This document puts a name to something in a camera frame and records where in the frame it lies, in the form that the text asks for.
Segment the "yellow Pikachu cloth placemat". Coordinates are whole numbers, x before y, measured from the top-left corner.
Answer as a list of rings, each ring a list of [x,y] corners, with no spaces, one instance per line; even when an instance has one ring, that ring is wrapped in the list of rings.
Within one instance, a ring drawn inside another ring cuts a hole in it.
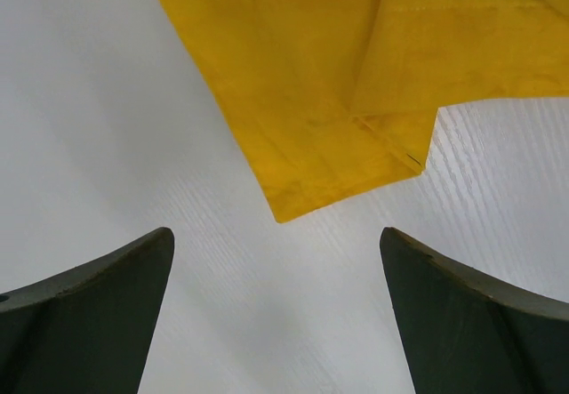
[[[279,222],[425,168],[438,109],[568,94],[568,0],[159,0]]]

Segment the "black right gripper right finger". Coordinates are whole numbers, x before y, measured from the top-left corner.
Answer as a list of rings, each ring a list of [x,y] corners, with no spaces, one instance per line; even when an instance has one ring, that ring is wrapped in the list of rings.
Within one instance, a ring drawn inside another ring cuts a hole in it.
[[[448,258],[395,228],[381,260],[418,393],[566,393],[568,305]]]

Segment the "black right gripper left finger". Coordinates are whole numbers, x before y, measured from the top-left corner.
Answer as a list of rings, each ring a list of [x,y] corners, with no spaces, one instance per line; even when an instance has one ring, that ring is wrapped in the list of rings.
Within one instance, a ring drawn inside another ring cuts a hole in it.
[[[172,268],[155,229],[112,253],[1,295],[3,393],[135,393]]]

